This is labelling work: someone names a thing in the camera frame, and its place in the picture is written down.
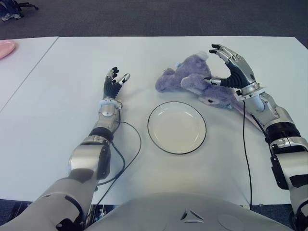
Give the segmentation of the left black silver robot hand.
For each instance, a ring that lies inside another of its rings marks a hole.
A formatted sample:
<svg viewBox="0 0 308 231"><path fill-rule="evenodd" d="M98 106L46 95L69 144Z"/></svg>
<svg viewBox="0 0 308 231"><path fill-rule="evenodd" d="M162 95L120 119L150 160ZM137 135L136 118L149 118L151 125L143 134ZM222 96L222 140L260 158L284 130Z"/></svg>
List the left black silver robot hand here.
<svg viewBox="0 0 308 231"><path fill-rule="evenodd" d="M115 99L123 85L131 77L130 73L126 73L121 78L118 78L118 73L119 69L117 67L113 67L107 73L103 86L103 98Z"/></svg>

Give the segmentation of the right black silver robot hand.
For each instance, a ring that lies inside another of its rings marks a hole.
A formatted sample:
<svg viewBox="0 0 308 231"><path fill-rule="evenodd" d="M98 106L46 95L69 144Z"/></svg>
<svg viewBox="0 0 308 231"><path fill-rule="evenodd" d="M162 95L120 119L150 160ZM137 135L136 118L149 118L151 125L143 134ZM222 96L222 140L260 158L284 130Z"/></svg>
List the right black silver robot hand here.
<svg viewBox="0 0 308 231"><path fill-rule="evenodd" d="M249 94L261 88L255 79L254 72L244 57L221 44L212 44L211 46L212 49L209 52L217 55L224 61L230 71L230 76L228 78L205 77L205 82L212 85L239 89L242 94Z"/></svg>

